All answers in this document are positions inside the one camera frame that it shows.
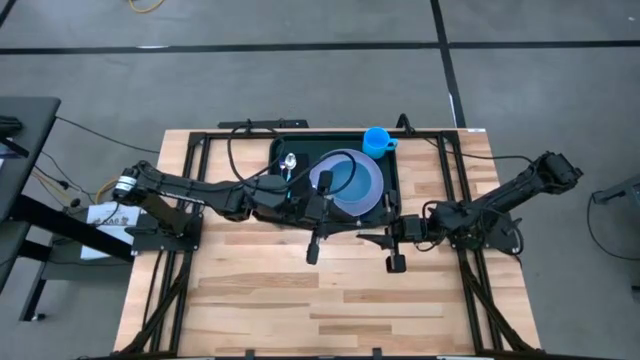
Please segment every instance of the paper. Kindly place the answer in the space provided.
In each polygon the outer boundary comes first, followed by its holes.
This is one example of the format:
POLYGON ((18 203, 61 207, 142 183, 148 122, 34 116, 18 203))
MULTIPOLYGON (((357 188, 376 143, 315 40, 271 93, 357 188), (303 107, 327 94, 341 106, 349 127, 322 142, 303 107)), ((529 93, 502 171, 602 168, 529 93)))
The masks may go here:
MULTIPOLYGON (((117 204, 115 202, 89 206, 87 224, 101 224, 106 220, 106 223, 99 226, 98 230, 122 240, 127 244, 132 244, 133 236, 127 234, 124 229, 136 225, 138 215, 140 215, 140 208, 120 205, 118 211, 114 214, 116 206, 117 204)), ((80 258, 84 260, 101 259, 105 257, 109 257, 109 255, 87 246, 83 246, 80 253, 80 258)))

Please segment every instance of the black desk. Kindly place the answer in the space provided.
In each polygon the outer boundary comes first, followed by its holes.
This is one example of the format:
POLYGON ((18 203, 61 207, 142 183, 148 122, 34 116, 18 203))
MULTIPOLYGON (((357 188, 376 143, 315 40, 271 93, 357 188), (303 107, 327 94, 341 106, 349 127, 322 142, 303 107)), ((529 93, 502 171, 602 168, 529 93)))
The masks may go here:
MULTIPOLYGON (((29 151, 27 158, 7 159, 0 167, 0 291, 13 269, 16 257, 23 256, 42 262, 36 281, 23 309, 21 320, 30 321, 35 314, 35 306, 47 279, 67 279, 56 269, 65 265, 47 263, 48 260, 65 262, 70 260, 64 249, 71 249, 78 259, 80 244, 102 251, 117 259, 87 261, 86 263, 110 263, 123 260, 132 263, 131 246, 111 237, 95 227, 78 221, 64 212, 54 210, 22 193, 40 151, 49 136, 56 119, 60 100, 44 97, 0 97, 0 114, 15 116, 23 125, 22 131, 14 136, 14 142, 29 151), (31 225, 38 226, 64 238, 75 241, 66 246, 51 247, 26 240, 31 225)), ((78 214, 84 220, 85 214, 78 214)), ((76 265, 68 265, 68 274, 78 273, 76 265)))

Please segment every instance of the gray floor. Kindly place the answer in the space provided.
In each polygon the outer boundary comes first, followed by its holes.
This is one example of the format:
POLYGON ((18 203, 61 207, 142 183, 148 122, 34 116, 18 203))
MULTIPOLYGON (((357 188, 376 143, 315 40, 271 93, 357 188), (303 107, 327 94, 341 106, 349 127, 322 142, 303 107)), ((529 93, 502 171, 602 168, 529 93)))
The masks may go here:
MULTIPOLYGON (((451 41, 640 39, 635 1, 447 0, 442 8, 451 41)), ((132 13, 124 0, 18 0, 0 29, 0 47, 435 39, 426 0, 167 0, 149 15, 132 13)), ((597 249, 585 215, 591 192, 638 172, 640 48, 452 56, 468 126, 488 129, 496 155, 560 151, 586 174, 573 191, 514 212, 524 218, 524 274, 543 346, 636 358, 640 304, 629 286, 640 281, 640 266, 597 249)), ((58 96, 59 115, 150 148, 167 128, 248 117, 371 126, 393 125, 406 112, 414 126, 453 124, 437 50, 0 56, 0 79, 0 95, 58 96)), ((92 191, 138 159, 155 161, 64 123, 46 150, 92 191)), ((54 172, 47 159, 40 163, 54 172)), ((499 163, 501 179, 523 166, 499 163)), ((56 206, 37 184, 25 192, 56 206)), ((636 211, 624 201, 594 208, 594 231, 612 251, 640 256, 636 211)), ((35 271, 19 260, 0 296, 0 357, 107 354, 127 281, 105 269, 99 284, 51 282, 39 308, 50 318, 19 323, 35 271)))

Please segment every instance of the cup handle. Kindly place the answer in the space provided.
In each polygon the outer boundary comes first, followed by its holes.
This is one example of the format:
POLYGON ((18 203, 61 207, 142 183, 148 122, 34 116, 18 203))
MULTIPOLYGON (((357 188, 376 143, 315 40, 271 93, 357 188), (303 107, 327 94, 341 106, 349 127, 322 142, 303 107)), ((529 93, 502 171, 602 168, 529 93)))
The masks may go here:
POLYGON ((389 145, 387 145, 387 150, 395 150, 398 146, 398 139, 389 139, 389 145))

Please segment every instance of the blue mug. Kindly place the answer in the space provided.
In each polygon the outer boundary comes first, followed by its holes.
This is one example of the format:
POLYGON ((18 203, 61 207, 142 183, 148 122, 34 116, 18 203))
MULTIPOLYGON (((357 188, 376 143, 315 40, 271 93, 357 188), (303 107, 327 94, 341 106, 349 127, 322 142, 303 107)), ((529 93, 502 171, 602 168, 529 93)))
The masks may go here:
POLYGON ((373 127, 364 133, 362 152, 372 159, 380 159, 389 150, 395 150, 398 139, 392 139, 387 130, 373 127))

